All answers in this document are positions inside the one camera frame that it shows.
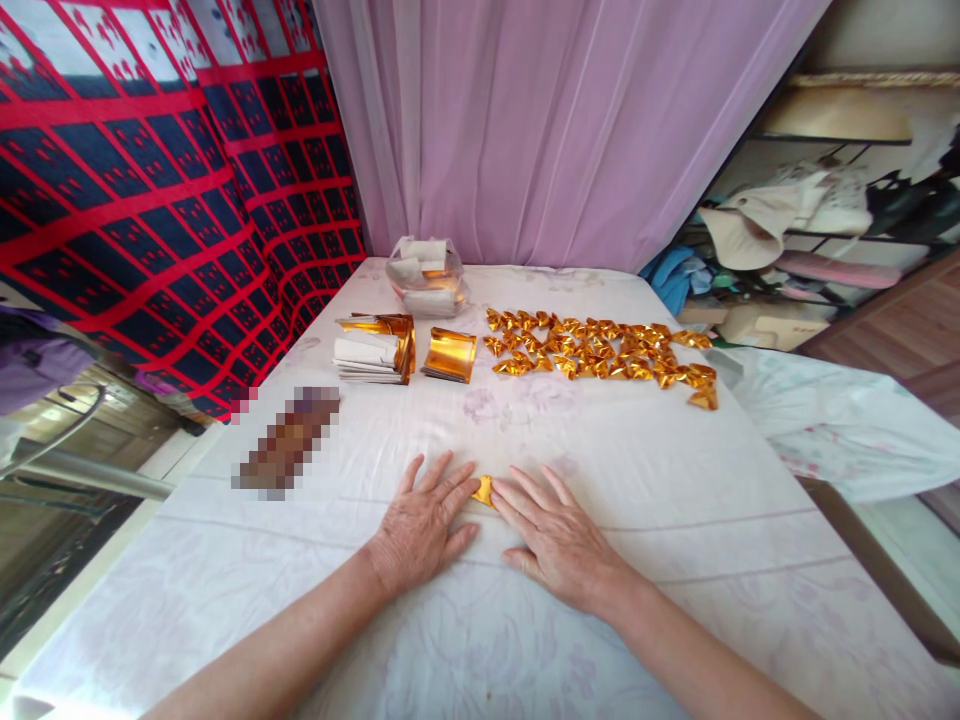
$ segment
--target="clear plastic bag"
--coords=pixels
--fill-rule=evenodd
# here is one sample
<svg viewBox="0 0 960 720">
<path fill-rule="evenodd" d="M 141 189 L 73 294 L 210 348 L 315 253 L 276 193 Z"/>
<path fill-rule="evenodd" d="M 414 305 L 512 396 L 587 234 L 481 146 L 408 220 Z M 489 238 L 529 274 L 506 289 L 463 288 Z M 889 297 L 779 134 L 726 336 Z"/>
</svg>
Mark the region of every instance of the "clear plastic bag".
<svg viewBox="0 0 960 720">
<path fill-rule="evenodd" d="M 453 317 L 470 297 L 460 255 L 448 239 L 400 238 L 387 261 L 387 277 L 414 317 Z"/>
</svg>

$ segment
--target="purple bag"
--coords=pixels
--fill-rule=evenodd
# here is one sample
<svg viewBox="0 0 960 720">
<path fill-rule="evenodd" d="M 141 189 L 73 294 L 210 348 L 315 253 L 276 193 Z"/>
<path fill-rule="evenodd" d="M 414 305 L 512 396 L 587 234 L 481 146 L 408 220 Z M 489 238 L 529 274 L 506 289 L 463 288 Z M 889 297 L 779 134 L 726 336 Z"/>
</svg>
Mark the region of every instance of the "purple bag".
<svg viewBox="0 0 960 720">
<path fill-rule="evenodd" d="M 93 348 L 48 328 L 45 321 L 41 325 L 35 317 L 0 306 L 0 415 L 69 385 L 96 361 Z"/>
</svg>

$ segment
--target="finger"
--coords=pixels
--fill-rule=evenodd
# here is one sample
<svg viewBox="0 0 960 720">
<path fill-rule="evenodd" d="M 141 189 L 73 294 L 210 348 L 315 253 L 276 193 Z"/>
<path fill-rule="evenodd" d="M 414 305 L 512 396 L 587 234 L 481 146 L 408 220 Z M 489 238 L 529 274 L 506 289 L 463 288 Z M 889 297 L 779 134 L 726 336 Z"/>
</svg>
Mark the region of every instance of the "finger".
<svg viewBox="0 0 960 720">
<path fill-rule="evenodd" d="M 529 550 L 510 548 L 509 550 L 505 550 L 500 557 L 507 567 L 519 570 L 534 582 L 546 587 L 543 571 L 540 569 L 540 563 L 537 562 L 536 555 Z"/>
<path fill-rule="evenodd" d="M 440 478 L 443 477 L 443 471 L 447 469 L 450 460 L 453 458 L 453 450 L 447 450 L 443 455 L 433 461 L 430 469 L 427 470 L 423 478 L 417 484 L 417 492 L 429 492 L 437 486 Z"/>
<path fill-rule="evenodd" d="M 460 484 L 457 485 L 453 490 L 449 492 L 447 497 L 443 499 L 443 516 L 447 518 L 447 522 L 453 522 L 453 519 L 457 516 L 457 513 L 463 508 L 467 500 L 470 499 L 470 496 L 473 495 L 477 490 L 480 489 L 480 480 L 477 478 L 464 478 L 460 481 Z"/>
<path fill-rule="evenodd" d="M 443 546 L 443 556 L 440 560 L 442 568 L 448 568 L 458 557 L 463 555 L 470 543 L 480 531 L 480 526 L 476 523 L 468 523 L 459 528 L 453 535 L 447 538 L 447 544 Z"/>
<path fill-rule="evenodd" d="M 516 510 L 529 520 L 534 527 L 538 525 L 538 520 L 543 518 L 544 510 L 537 505 L 530 496 L 518 487 L 514 487 L 503 480 L 494 480 L 493 488 Z"/>
<path fill-rule="evenodd" d="M 568 507 L 580 507 L 577 499 L 573 496 L 573 493 L 570 492 L 570 488 L 560 479 L 559 475 L 547 465 L 541 465 L 540 469 L 543 471 L 544 477 L 550 481 L 550 485 L 553 487 L 553 491 L 557 493 L 557 497 L 560 498 L 560 502 Z"/>
<path fill-rule="evenodd" d="M 507 525 L 512 527 L 517 535 L 522 537 L 523 541 L 529 545 L 537 534 L 536 526 L 518 513 L 517 509 L 510 504 L 510 501 L 497 491 L 490 495 L 490 499 L 493 501 L 493 506 L 497 509 L 497 512 L 506 520 Z"/>
<path fill-rule="evenodd" d="M 527 491 L 527 495 L 532 497 L 537 505 L 544 510 L 557 506 L 557 501 L 550 497 L 550 493 L 544 490 L 540 483 L 527 475 L 523 470 L 511 465 L 510 474 L 514 480 L 520 483 L 520 487 Z"/>
<path fill-rule="evenodd" d="M 407 469 L 400 478 L 400 487 L 397 488 L 397 494 L 394 497 L 406 495 L 413 490 L 413 484 L 417 481 L 417 473 L 420 472 L 420 466 L 423 465 L 423 453 L 417 455 L 413 462 L 407 465 Z"/>
<path fill-rule="evenodd" d="M 464 480 L 470 477 L 470 473 L 473 472 L 473 469 L 475 467 L 476 467 L 476 463 L 473 463 L 473 462 L 464 463 L 463 465 L 458 467 L 456 470 L 454 470 L 452 473 L 447 475 L 446 479 L 444 479 L 444 481 L 440 483 L 436 489 L 436 493 L 437 495 L 440 496 L 440 499 L 442 500 L 443 498 L 445 498 L 447 495 L 451 493 L 451 491 L 455 487 L 457 487 L 460 483 L 462 483 Z"/>
</svg>

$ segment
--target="metal pipe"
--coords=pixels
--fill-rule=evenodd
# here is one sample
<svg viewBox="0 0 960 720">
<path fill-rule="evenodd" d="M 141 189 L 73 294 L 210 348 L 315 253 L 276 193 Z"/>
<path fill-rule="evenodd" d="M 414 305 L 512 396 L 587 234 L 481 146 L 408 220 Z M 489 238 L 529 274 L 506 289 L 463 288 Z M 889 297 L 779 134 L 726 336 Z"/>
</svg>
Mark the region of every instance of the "metal pipe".
<svg viewBox="0 0 960 720">
<path fill-rule="evenodd" d="M 28 457 L 42 447 L 41 443 L 21 438 L 13 458 L 16 460 L 18 457 Z M 165 500 L 174 489 L 173 485 L 162 480 L 154 480 L 146 475 L 104 465 L 96 460 L 63 450 L 50 450 L 44 453 L 26 467 L 21 468 L 21 472 L 24 470 L 60 480 L 69 480 L 78 485 L 112 490 L 151 500 Z"/>
</svg>

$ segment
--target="left hand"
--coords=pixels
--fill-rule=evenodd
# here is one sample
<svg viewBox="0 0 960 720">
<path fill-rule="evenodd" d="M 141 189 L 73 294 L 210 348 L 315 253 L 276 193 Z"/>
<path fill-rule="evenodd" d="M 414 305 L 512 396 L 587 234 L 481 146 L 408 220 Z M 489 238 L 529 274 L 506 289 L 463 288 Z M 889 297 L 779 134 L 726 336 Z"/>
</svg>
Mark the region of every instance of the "left hand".
<svg viewBox="0 0 960 720">
<path fill-rule="evenodd" d="M 397 597 L 443 572 L 477 535 L 479 526 L 468 523 L 452 535 L 450 525 L 470 496 L 480 488 L 471 478 L 474 463 L 441 476 L 453 452 L 447 451 L 430 466 L 414 487 L 423 465 L 418 455 L 407 467 L 387 514 L 364 552 L 390 597 Z"/>
</svg>

